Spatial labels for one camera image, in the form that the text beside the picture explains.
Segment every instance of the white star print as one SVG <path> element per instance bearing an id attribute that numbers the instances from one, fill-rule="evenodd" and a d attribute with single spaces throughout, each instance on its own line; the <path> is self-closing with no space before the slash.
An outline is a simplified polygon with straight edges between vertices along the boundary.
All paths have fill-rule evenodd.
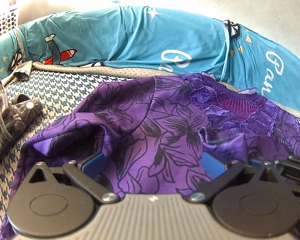
<path id="1" fill-rule="evenodd" d="M 151 11 L 146 11 L 145 13 L 148 13 L 148 14 L 151 15 L 151 21 L 153 20 L 153 17 L 154 17 L 155 15 L 163 14 L 163 13 L 158 13 L 158 12 L 156 12 L 156 11 L 155 11 L 155 8 L 153 8 Z"/>

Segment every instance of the brown cloth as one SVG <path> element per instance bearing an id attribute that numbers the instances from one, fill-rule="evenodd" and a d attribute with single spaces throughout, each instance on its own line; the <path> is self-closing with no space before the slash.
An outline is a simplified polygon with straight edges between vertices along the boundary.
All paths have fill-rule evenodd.
<path id="1" fill-rule="evenodd" d="M 0 155 L 15 141 L 26 127 L 41 113 L 42 104 L 25 94 L 8 100 L 0 80 Z"/>

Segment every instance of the blue bedding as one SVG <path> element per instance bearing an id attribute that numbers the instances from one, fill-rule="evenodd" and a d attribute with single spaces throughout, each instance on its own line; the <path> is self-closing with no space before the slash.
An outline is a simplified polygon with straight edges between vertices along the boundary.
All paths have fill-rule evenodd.
<path id="1" fill-rule="evenodd" d="M 0 37 L 0 77 L 21 60 L 206 71 L 300 111 L 300 59 L 242 25 L 180 10 L 117 6 L 51 14 Z"/>

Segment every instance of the purple shirt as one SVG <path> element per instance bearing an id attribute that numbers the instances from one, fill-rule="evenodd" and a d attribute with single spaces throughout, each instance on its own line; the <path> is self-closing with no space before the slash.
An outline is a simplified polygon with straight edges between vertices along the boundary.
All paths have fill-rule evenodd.
<path id="1" fill-rule="evenodd" d="M 244 162 L 300 156 L 300 125 L 265 97 L 202 74 L 105 82 L 24 144 L 11 197 L 36 162 L 62 166 L 96 152 L 104 153 L 102 175 L 121 197 L 189 195 L 210 181 L 203 151 Z M 13 235 L 6 220 L 2 229 L 0 239 Z"/>

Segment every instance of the white plastic basket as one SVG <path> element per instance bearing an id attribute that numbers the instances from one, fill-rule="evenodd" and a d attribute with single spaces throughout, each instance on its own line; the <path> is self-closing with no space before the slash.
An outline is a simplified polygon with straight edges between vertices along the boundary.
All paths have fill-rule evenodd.
<path id="1" fill-rule="evenodd" d="M 0 36 L 18 25 L 18 6 L 13 4 L 6 10 L 0 10 Z"/>

